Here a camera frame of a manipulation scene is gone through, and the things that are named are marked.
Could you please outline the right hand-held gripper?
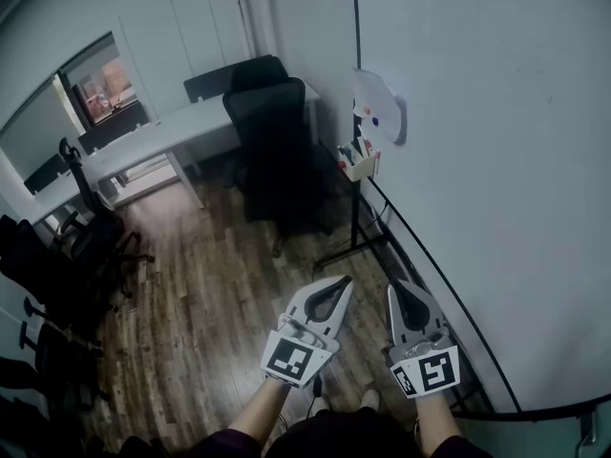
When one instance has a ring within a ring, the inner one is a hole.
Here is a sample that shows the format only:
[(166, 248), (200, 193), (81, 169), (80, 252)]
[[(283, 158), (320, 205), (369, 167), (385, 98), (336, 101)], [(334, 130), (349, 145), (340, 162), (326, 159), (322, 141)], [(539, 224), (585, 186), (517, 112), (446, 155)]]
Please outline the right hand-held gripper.
[(403, 394), (415, 399), (458, 385), (458, 348), (450, 331), (440, 329), (437, 300), (418, 285), (395, 279), (387, 286), (387, 305), (390, 342), (383, 354)]

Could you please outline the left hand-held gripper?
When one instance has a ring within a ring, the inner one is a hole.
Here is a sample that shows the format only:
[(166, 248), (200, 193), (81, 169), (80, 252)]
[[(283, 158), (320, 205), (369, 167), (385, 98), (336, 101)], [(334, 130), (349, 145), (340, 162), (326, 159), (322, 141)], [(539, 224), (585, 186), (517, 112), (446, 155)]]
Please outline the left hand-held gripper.
[(353, 289), (352, 278), (323, 278), (300, 288), (286, 309), (289, 315), (282, 314), (268, 336), (260, 364), (264, 374), (307, 387), (340, 349), (337, 335)]

